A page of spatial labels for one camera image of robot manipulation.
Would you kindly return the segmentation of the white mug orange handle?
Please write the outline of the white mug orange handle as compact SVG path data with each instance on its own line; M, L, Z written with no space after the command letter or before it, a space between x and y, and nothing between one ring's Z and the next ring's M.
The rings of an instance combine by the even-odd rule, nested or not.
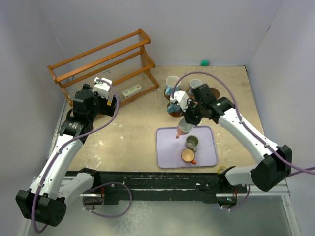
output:
M181 135L186 135L190 133L193 127L193 124L187 123L185 118L182 118L177 125L176 139L178 139Z

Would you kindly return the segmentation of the white mug blue handle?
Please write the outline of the white mug blue handle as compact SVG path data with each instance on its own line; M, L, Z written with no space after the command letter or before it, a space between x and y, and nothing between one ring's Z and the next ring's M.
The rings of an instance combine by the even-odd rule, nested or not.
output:
M180 105L178 103L174 104L174 103L169 103L167 106L167 112L168 113L181 113L182 109L180 107Z

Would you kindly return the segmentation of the white mug grey-blue handle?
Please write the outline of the white mug grey-blue handle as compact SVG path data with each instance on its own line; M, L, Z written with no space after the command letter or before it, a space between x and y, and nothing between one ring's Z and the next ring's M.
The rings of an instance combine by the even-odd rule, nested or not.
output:
M194 88L202 85L202 81L199 79L192 79L189 83L189 87L191 88L191 90L193 90Z

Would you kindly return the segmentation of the olive green mug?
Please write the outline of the olive green mug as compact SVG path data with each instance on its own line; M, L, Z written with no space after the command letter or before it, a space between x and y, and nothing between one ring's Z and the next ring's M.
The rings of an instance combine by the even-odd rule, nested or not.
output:
M185 144L187 148L191 149L193 152L196 152L199 140L196 136L190 135L186 138Z

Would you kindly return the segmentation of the large light blue mug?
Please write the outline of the large light blue mug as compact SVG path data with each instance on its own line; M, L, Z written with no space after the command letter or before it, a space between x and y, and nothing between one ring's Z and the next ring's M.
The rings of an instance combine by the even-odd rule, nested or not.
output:
M178 80L179 80L178 76L172 75L172 76L167 77L167 79L165 80L166 89L164 93L166 96L170 96L174 91L180 90L181 82L179 82L177 86L175 86Z

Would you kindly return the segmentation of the light wooden coaster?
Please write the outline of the light wooden coaster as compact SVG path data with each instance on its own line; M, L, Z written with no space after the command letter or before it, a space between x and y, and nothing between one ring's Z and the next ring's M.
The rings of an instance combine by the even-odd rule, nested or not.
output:
M191 90L191 88L190 87L188 87L187 89L186 89L186 93L187 93L187 95L191 98L191 99L195 99L195 97L194 97L194 95L193 95L193 93L192 93L192 90Z

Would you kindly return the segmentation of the dark walnut coaster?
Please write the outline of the dark walnut coaster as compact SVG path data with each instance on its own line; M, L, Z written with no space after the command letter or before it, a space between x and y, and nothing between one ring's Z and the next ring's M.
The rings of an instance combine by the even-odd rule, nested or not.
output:
M210 88L210 90L216 99L220 97L220 92L216 88Z

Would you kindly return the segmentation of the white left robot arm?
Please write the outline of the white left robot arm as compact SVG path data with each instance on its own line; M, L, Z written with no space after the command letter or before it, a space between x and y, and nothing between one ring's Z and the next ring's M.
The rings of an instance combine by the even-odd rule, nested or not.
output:
M38 177L28 190L19 190L16 202L22 215L32 221L37 233L37 223L57 226L65 216L67 207L85 191L95 193L101 188L96 171L82 171L65 185L63 178L77 152L87 137L94 133L93 122L98 115L115 118L118 94L107 104L112 81L96 79L94 86L84 84L73 98L73 107L67 113L59 130L56 145Z

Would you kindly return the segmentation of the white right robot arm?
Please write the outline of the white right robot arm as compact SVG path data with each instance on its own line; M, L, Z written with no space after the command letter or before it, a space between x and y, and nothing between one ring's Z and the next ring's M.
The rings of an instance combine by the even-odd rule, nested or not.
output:
M194 98L186 92L174 94L190 126L197 126L203 118L213 120L232 134L251 154L255 165L229 167L219 180L223 192L231 192L237 185L255 185L268 192L291 174L292 150L279 146L255 129L226 97L216 99L207 84L192 90Z

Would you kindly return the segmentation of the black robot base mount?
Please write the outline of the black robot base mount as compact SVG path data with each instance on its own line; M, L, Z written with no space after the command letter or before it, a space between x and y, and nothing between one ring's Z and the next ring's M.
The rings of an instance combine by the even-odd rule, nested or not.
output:
M246 193L242 185L232 186L216 173L109 172L81 169L94 178L92 194L103 194L106 205L119 201L199 201L221 203L223 197L237 202Z

